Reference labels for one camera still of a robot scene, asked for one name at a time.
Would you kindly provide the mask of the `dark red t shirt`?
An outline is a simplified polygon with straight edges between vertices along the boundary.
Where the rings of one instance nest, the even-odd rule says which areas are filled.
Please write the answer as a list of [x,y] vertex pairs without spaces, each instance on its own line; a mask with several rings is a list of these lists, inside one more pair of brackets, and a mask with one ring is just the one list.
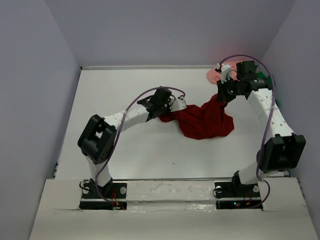
[[195,140],[226,137],[234,129],[233,118],[225,113],[225,102],[217,101],[215,94],[202,106],[187,105],[186,109],[164,113],[158,118],[164,123],[177,121],[178,127],[187,138]]

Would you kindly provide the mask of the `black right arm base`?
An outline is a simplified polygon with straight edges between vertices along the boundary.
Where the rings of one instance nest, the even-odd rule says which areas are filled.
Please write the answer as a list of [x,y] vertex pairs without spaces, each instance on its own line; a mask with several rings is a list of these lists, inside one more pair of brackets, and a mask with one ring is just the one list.
[[236,188],[231,181],[218,181],[214,183],[212,194],[217,210],[263,209],[257,183]]

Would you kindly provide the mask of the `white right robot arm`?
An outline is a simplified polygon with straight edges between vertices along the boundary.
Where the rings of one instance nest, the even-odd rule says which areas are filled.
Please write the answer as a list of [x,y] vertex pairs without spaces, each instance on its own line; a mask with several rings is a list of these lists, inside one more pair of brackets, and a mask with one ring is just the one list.
[[257,73],[253,60],[236,63],[233,70],[229,64],[218,63],[215,71],[220,74],[217,82],[217,101],[225,104],[237,96],[244,96],[253,107],[260,123],[265,127],[256,161],[234,173],[230,190],[235,196],[242,196],[249,186],[264,178],[297,167],[306,139],[296,134],[285,121],[275,100],[273,82]]

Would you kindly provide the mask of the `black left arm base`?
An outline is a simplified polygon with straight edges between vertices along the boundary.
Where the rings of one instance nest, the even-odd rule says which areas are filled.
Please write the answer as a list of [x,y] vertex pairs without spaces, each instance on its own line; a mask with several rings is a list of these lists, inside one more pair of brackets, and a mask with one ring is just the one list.
[[93,179],[79,183],[81,210],[120,211],[127,209],[127,182],[111,180],[106,186],[96,188]]

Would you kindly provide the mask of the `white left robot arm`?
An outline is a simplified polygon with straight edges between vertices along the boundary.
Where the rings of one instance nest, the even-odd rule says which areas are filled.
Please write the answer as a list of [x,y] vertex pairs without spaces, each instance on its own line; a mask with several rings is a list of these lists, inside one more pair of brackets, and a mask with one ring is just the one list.
[[110,194],[112,177],[108,163],[121,132],[168,112],[174,100],[171,87],[154,87],[141,93],[125,110],[105,117],[95,114],[88,120],[77,145],[88,160],[97,196]]

